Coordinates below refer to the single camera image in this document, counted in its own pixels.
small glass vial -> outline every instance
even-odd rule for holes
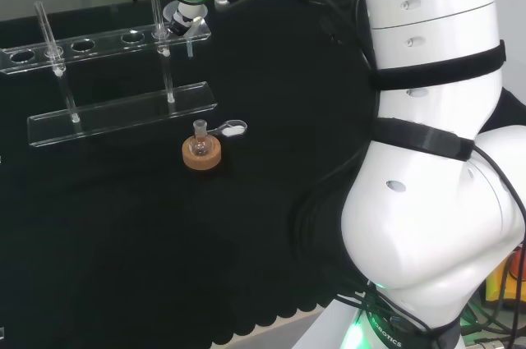
[[[194,136],[190,140],[190,151],[195,156],[206,156],[214,150],[212,137],[206,131],[206,121],[199,119],[194,122]]]

clear acrylic rack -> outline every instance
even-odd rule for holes
[[[16,74],[51,67],[66,109],[28,117],[29,144],[43,146],[84,138],[146,123],[163,121],[215,108],[217,102],[207,82],[174,87],[170,46],[187,45],[193,57],[192,43],[210,37],[205,23],[205,8],[194,19],[184,36],[172,34],[164,23],[160,1],[151,0],[155,23],[132,29],[82,35],[55,40],[41,2],[35,3],[44,42],[0,50],[0,72]],[[164,89],[125,99],[77,107],[68,81],[67,63],[131,53],[153,48],[159,54]]]

